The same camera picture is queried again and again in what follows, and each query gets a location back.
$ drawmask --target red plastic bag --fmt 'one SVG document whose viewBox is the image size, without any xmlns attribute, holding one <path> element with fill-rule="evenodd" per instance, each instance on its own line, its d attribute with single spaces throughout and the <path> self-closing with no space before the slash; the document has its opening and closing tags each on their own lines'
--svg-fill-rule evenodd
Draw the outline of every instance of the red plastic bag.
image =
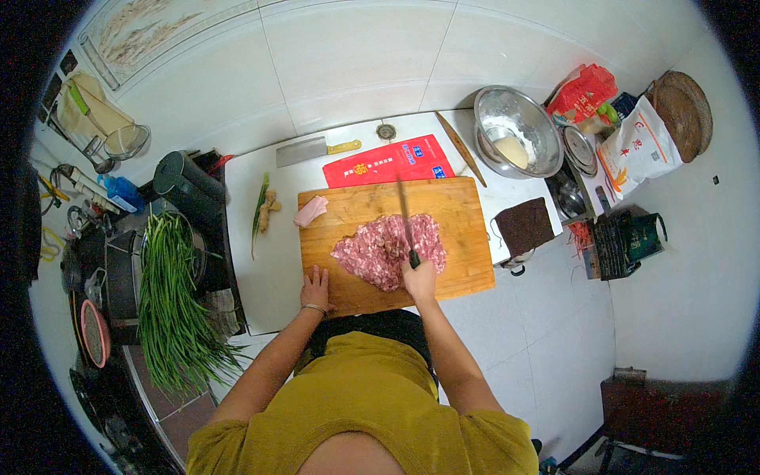
<svg viewBox="0 0 760 475">
<path fill-rule="evenodd" d="M 601 66 L 580 65 L 559 88 L 546 112 L 564 116 L 578 124 L 593 116 L 602 103 L 616 94 L 617 86 L 612 73 Z"/>
<path fill-rule="evenodd" d="M 454 171 L 433 135 L 373 148 L 322 167 L 329 188 L 452 178 Z"/>
</svg>

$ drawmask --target person's left hand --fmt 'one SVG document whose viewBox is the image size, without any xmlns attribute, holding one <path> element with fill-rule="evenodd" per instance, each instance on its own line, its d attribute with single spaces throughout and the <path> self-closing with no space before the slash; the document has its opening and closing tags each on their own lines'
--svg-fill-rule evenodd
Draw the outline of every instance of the person's left hand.
<svg viewBox="0 0 760 475">
<path fill-rule="evenodd" d="M 326 312 L 335 310 L 335 306 L 328 300 L 328 281 L 329 275 L 327 268 L 322 270 L 321 278 L 319 277 L 319 266 L 314 265 L 314 275 L 309 279 L 308 275 L 303 276 L 303 288 L 301 289 L 301 306 L 307 303 L 319 306 Z"/>
</svg>

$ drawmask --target yellow t-shirt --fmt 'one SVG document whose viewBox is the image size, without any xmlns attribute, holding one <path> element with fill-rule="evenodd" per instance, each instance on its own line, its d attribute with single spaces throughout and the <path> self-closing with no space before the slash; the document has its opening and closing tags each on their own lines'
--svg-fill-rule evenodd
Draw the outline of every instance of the yellow t-shirt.
<svg viewBox="0 0 760 475">
<path fill-rule="evenodd" d="M 491 410 L 439 404 L 412 347 L 353 331 L 332 337 L 248 423 L 220 421 L 190 438 L 187 473 L 295 474 L 327 438 L 360 431 L 409 475 L 538 472 L 530 428 Z"/>
</svg>

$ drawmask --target wire mesh strainer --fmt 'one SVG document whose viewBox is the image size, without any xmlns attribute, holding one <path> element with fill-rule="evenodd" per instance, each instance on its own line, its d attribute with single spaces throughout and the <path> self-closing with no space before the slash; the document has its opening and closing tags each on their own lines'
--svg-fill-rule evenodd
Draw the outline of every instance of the wire mesh strainer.
<svg viewBox="0 0 760 475">
<path fill-rule="evenodd" d="M 114 160 L 134 157 L 150 137 L 150 129 L 144 125 L 127 125 L 117 128 L 106 137 L 103 145 L 106 153 Z"/>
</svg>

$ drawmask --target black pants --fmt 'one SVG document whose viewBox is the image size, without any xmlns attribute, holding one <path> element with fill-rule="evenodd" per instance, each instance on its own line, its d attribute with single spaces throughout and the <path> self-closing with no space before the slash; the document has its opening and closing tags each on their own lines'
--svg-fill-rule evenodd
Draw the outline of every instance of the black pants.
<svg viewBox="0 0 760 475">
<path fill-rule="evenodd" d="M 346 334 L 351 331 L 361 331 L 367 334 L 383 337 L 389 340 L 396 340 L 400 343 L 407 344 L 414 348 L 427 363 L 428 371 L 438 384 L 438 377 L 435 376 L 432 367 L 432 357 L 430 349 L 425 339 L 425 327 L 422 319 L 408 312 L 407 310 L 395 309 L 384 312 L 367 313 L 363 315 L 353 315 L 349 317 L 333 318 L 324 320 L 320 323 L 309 342 L 306 349 L 301 355 L 301 359 L 296 364 L 295 373 L 298 374 L 304 366 L 311 361 L 325 355 L 325 348 L 328 340 L 338 335 Z"/>
</svg>

